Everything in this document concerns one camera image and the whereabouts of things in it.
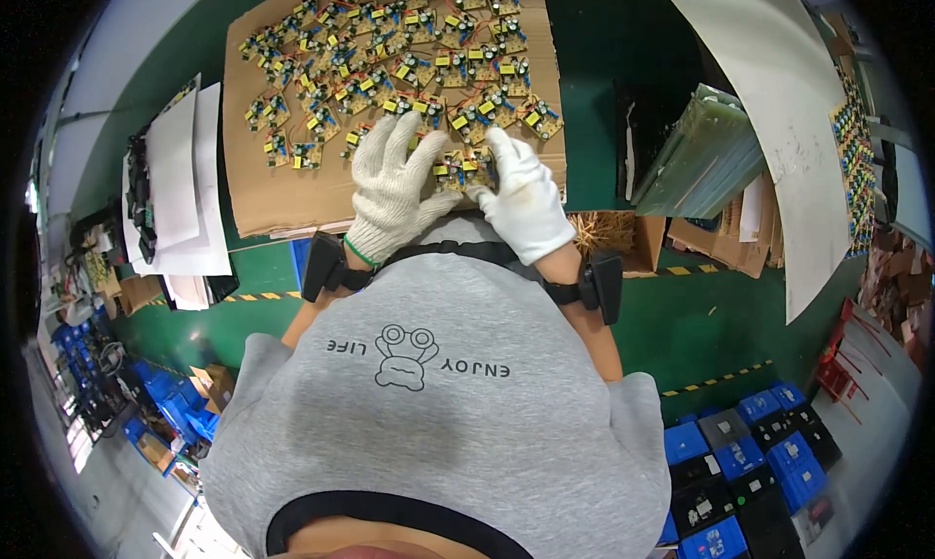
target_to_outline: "yellow-black floor tape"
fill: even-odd
[[[701,382],[701,383],[698,383],[698,384],[689,384],[689,385],[688,385],[687,387],[685,387],[684,389],[676,389],[676,390],[674,390],[674,391],[664,391],[664,392],[661,392],[661,395],[662,395],[662,396],[675,396],[676,394],[682,394],[683,392],[697,391],[698,389],[702,389],[702,388],[704,388],[704,387],[710,387],[711,385],[717,384],[718,382],[723,382],[723,381],[725,381],[725,380],[731,380],[731,378],[741,377],[741,376],[743,376],[743,375],[745,375],[745,374],[748,374],[748,373],[753,372],[754,370],[759,370],[760,368],[762,368],[762,367],[764,367],[764,366],[771,365],[771,364],[772,364],[772,361],[771,361],[771,360],[767,360],[767,361],[765,361],[765,363],[763,363],[762,365],[754,365],[754,366],[750,366],[749,368],[741,368],[741,369],[738,370],[737,372],[732,373],[732,374],[729,374],[729,375],[724,375],[723,377],[712,378],[711,380],[705,380],[704,382]]]

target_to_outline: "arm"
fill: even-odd
[[[547,254],[534,263],[536,270],[542,273],[546,281],[571,285],[578,282],[581,267],[581,255],[573,243]],[[624,378],[624,369],[620,364],[620,353],[611,328],[604,325],[600,310],[588,311],[584,304],[576,301],[567,306],[560,306],[562,314],[581,336],[591,361],[605,382],[615,382]]]

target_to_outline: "cardboard sheet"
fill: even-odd
[[[844,100],[801,0],[672,0],[750,115],[776,184],[785,243],[785,319],[812,303],[851,241],[828,114]]]
[[[344,151],[344,135],[355,128],[358,122],[372,123],[382,115],[382,109],[366,109],[347,120],[338,116],[341,133],[324,147],[319,170],[296,171],[292,168],[267,168],[263,152],[265,132],[249,132],[244,122],[244,112],[252,100],[266,91],[263,74],[255,62],[240,60],[239,46],[257,28],[278,23],[302,0],[266,0],[243,17],[234,21],[227,30],[227,45],[224,66],[224,157],[227,181],[230,186],[234,218],[240,237],[263,235],[275,231],[292,230],[337,223],[354,217],[351,195],[355,185],[351,180],[351,164],[338,154]],[[532,92],[544,99],[561,115],[558,91],[558,66],[555,62],[555,46],[545,0],[520,0],[523,7],[518,16],[520,26],[527,38],[528,50],[521,56],[529,59]],[[444,18],[450,10],[444,0],[432,1],[431,7]],[[489,9],[472,11],[478,20],[490,17]],[[478,37],[487,39],[487,32],[478,32]],[[412,47],[413,51],[426,52],[434,56],[436,44]],[[399,88],[408,91],[404,83]],[[441,89],[434,81],[428,93],[440,93],[450,105],[470,96],[470,89]],[[302,121],[296,92],[292,86],[284,92],[286,105],[292,112],[285,124],[286,130],[297,127]],[[536,139],[522,123],[513,123],[508,128],[512,136],[522,138],[533,145],[546,166],[552,168],[559,187],[565,184],[565,132],[559,132],[547,142]],[[293,141],[304,131],[296,129]],[[464,144],[455,138],[450,141],[451,149],[461,149]]]

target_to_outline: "black wrist strap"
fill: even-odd
[[[329,292],[345,287],[360,291],[373,279],[373,271],[348,268],[347,256],[339,238],[318,231],[311,238],[305,276],[302,278],[302,299],[315,303],[321,289]]]

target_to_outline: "hand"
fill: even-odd
[[[383,117],[354,157],[351,176],[357,191],[352,201],[357,217],[344,243],[370,266],[386,261],[461,201],[461,193],[441,191],[419,203],[429,169],[448,141],[448,133],[430,132],[406,161],[420,124],[422,117],[414,110],[398,122],[396,117]]]
[[[520,262],[530,265],[573,240],[577,233],[565,217],[552,170],[532,147],[496,127],[487,131],[487,142],[497,160],[500,192],[470,186],[467,196],[480,205],[485,220]]]

